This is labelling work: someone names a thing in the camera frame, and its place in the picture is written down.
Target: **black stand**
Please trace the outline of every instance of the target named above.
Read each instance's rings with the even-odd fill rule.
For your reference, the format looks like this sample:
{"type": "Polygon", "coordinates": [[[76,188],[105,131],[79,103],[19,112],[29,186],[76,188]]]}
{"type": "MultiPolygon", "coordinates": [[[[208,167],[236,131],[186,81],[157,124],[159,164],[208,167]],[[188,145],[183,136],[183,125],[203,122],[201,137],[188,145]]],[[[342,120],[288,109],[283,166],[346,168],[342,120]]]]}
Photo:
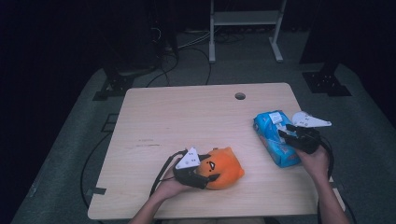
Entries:
{"type": "Polygon", "coordinates": [[[92,100],[105,101],[108,97],[125,96],[125,93],[134,85],[136,77],[151,73],[156,68],[156,66],[152,66],[145,70],[137,70],[129,76],[122,76],[116,68],[104,66],[107,79],[102,89],[96,92],[92,100]]]}
{"type": "Polygon", "coordinates": [[[327,93],[329,96],[350,96],[346,86],[341,85],[334,75],[338,62],[328,61],[318,72],[305,72],[303,77],[313,93],[327,93]]]}

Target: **black cable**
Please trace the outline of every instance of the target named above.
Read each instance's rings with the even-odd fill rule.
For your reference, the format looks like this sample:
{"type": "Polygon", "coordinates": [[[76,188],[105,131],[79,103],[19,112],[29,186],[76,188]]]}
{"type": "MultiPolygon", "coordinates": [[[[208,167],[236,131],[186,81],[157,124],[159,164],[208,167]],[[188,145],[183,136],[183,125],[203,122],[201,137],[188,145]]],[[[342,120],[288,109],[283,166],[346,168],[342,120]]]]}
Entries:
{"type": "Polygon", "coordinates": [[[170,86],[169,77],[168,77],[167,73],[170,72],[170,71],[172,71],[172,70],[174,70],[174,69],[177,67],[177,65],[178,65],[178,58],[177,58],[176,56],[173,56],[173,55],[165,55],[165,56],[174,57],[174,58],[176,59],[175,65],[172,66],[172,67],[171,67],[169,70],[167,70],[167,71],[164,71],[164,70],[162,69],[163,72],[162,72],[161,74],[159,74],[158,76],[156,76],[155,78],[153,78],[153,79],[146,85],[146,88],[148,88],[149,85],[150,85],[152,82],[154,82],[157,78],[159,78],[159,77],[161,77],[161,76],[163,76],[163,75],[166,75],[166,80],[167,80],[167,82],[168,82],[168,86],[170,86]]]}
{"type": "Polygon", "coordinates": [[[151,191],[149,192],[149,197],[151,197],[151,195],[154,193],[155,189],[157,188],[157,185],[160,183],[161,181],[161,177],[163,176],[163,173],[165,173],[166,169],[168,168],[169,164],[171,163],[171,161],[173,160],[173,158],[177,155],[184,155],[186,154],[186,150],[184,151],[179,151],[175,154],[173,154],[172,156],[170,156],[168,158],[168,160],[166,160],[165,164],[163,165],[163,168],[161,169],[161,171],[158,173],[157,177],[154,180],[154,183],[152,184],[151,187],[151,191]]]}
{"type": "Polygon", "coordinates": [[[83,187],[82,187],[82,180],[83,180],[83,177],[84,177],[84,171],[85,171],[85,168],[87,167],[88,161],[90,160],[90,158],[91,158],[93,152],[95,152],[96,149],[99,148],[99,146],[103,143],[103,141],[105,141],[105,139],[106,139],[109,135],[111,135],[111,134],[112,134],[112,132],[107,133],[107,134],[95,145],[95,147],[91,150],[90,155],[89,155],[88,158],[85,160],[84,166],[83,166],[83,168],[82,168],[82,170],[81,170],[81,174],[80,174],[80,177],[79,177],[79,191],[80,191],[80,194],[81,194],[82,201],[84,202],[84,204],[85,204],[85,206],[87,207],[87,209],[89,208],[89,205],[88,205],[88,203],[87,203],[87,200],[85,199],[84,189],[83,189],[83,187]]]}

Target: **wooden table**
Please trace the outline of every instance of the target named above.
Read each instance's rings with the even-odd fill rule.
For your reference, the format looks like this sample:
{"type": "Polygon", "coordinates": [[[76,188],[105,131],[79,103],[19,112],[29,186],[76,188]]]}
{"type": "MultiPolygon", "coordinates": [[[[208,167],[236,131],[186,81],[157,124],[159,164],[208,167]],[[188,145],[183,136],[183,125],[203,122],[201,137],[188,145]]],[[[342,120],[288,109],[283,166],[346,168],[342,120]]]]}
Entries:
{"type": "Polygon", "coordinates": [[[289,118],[301,110],[286,83],[128,90],[97,183],[106,192],[93,195],[89,217],[133,217],[167,158],[190,147],[231,147],[245,175],[228,189],[184,192],[157,218],[315,214],[318,195],[303,166],[278,168],[252,128],[258,114],[277,109],[289,118]]]}

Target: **cable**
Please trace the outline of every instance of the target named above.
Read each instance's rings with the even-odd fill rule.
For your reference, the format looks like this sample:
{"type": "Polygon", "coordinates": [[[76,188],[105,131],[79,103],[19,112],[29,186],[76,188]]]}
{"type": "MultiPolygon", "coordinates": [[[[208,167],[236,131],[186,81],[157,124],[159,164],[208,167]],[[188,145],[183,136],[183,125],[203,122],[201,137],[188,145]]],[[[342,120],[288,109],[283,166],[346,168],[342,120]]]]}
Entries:
{"type": "Polygon", "coordinates": [[[95,145],[95,147],[91,150],[91,153],[90,153],[90,155],[88,156],[88,158],[85,160],[84,166],[83,166],[83,168],[82,168],[82,170],[81,170],[81,174],[80,174],[80,176],[79,176],[79,192],[80,192],[80,194],[81,194],[82,201],[84,202],[84,204],[85,204],[85,206],[87,207],[87,209],[89,208],[89,205],[88,205],[88,203],[87,203],[87,200],[85,199],[84,189],[83,189],[83,187],[82,187],[82,180],[83,180],[83,177],[84,177],[84,171],[85,171],[85,168],[87,167],[88,161],[90,160],[90,158],[91,158],[93,152],[95,152],[96,149],[99,148],[99,146],[103,143],[103,141],[105,141],[105,139],[106,139],[109,135],[111,135],[111,134],[112,134],[112,132],[107,133],[107,134],[95,145]]]}
{"type": "Polygon", "coordinates": [[[159,74],[158,76],[156,76],[155,78],[153,78],[153,79],[146,85],[146,88],[148,88],[149,85],[150,85],[152,82],[154,82],[157,78],[159,78],[159,77],[161,77],[161,76],[163,76],[163,75],[166,75],[166,81],[168,82],[168,86],[170,86],[169,77],[168,77],[167,73],[170,72],[170,71],[172,71],[172,70],[174,70],[174,69],[177,67],[177,65],[178,65],[178,59],[177,59],[175,56],[173,56],[173,55],[165,55],[165,56],[174,57],[174,58],[176,59],[175,65],[172,66],[172,67],[171,67],[169,70],[167,70],[167,71],[164,71],[163,68],[161,67],[161,69],[163,70],[163,72],[162,72],[161,74],[159,74]]]}

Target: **stuffed toy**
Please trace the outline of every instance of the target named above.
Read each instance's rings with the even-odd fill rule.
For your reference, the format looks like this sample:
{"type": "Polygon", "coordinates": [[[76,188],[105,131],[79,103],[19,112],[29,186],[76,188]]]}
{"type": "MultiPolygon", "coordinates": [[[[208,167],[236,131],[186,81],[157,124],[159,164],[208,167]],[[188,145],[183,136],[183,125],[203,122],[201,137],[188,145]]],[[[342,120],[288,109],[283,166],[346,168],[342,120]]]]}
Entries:
{"type": "Polygon", "coordinates": [[[230,147],[214,148],[207,154],[210,157],[201,161],[196,173],[206,177],[219,174],[215,181],[207,184],[207,189],[227,189],[245,174],[230,147]]]}

